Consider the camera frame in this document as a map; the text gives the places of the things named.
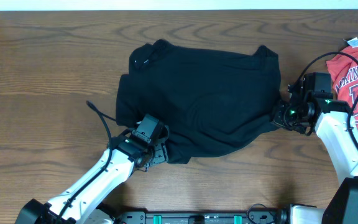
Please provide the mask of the black polo shirt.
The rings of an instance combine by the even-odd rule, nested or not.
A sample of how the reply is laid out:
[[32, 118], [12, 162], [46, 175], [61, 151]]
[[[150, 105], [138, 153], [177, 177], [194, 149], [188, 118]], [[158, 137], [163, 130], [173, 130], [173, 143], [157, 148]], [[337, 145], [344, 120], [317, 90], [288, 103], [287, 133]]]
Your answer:
[[116, 122], [133, 127], [149, 114], [169, 128], [169, 163], [238, 151], [271, 123], [280, 100], [279, 57], [192, 49], [160, 39], [135, 49], [119, 80]]

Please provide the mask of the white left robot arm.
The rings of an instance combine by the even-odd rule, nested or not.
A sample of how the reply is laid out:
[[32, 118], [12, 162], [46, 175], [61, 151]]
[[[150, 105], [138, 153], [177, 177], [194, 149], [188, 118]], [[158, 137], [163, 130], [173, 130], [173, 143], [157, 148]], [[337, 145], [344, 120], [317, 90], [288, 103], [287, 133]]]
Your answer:
[[136, 169], [168, 160], [166, 140], [141, 144], [136, 138], [112, 138], [110, 147], [84, 176], [46, 203], [30, 200], [22, 207], [15, 222], [85, 223], [104, 198]]

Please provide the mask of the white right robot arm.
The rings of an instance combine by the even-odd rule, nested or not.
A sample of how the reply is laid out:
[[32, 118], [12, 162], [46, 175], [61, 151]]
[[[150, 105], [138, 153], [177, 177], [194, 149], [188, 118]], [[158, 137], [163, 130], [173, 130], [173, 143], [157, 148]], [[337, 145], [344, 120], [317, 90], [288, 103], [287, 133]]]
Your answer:
[[326, 208], [289, 204], [278, 211], [276, 223], [358, 223], [358, 131], [350, 111], [345, 101], [324, 98], [280, 100], [273, 109], [273, 124], [320, 138], [339, 182]]

